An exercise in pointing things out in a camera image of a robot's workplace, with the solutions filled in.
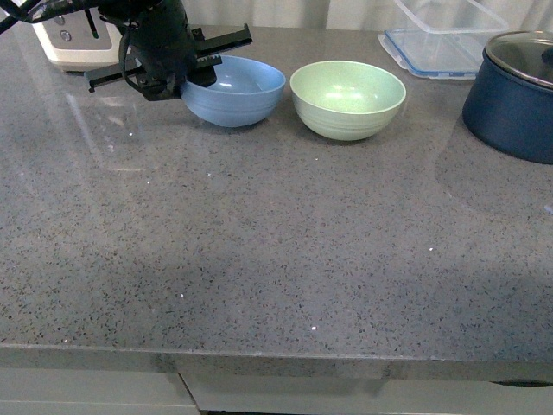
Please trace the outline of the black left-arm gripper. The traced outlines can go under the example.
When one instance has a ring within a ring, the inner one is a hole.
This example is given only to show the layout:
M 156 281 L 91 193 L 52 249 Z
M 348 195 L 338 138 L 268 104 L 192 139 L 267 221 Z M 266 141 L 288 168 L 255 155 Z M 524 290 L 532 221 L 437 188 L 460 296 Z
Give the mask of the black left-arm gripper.
M 222 52 L 252 43 L 247 25 L 207 39 L 189 26 L 181 1 L 106 1 L 98 10 L 122 38 L 118 63 L 85 72 L 91 93 L 124 80 L 148 101 L 181 99 L 185 82 L 209 87 L 217 81 Z

